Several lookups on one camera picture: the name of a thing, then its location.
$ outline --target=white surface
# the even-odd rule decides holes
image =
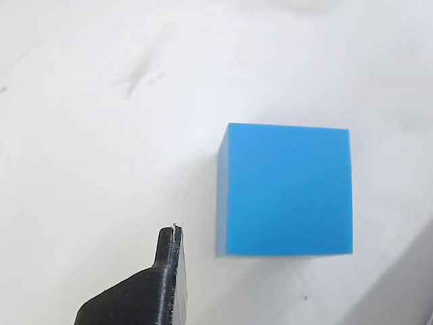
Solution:
[[[433,222],[338,325],[419,324],[433,310]]]
[[[433,211],[433,4],[299,3],[0,1],[0,323],[73,324],[172,222],[189,325],[363,306]],[[228,122],[350,128],[353,255],[214,259]]]
[[[432,325],[433,324],[433,314],[432,316],[430,316],[430,319],[428,320],[427,325]]]

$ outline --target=cube side face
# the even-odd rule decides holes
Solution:
[[[216,255],[227,252],[227,214],[229,212],[229,128],[227,128],[217,156],[216,194]]]
[[[348,130],[230,125],[227,254],[352,252]]]

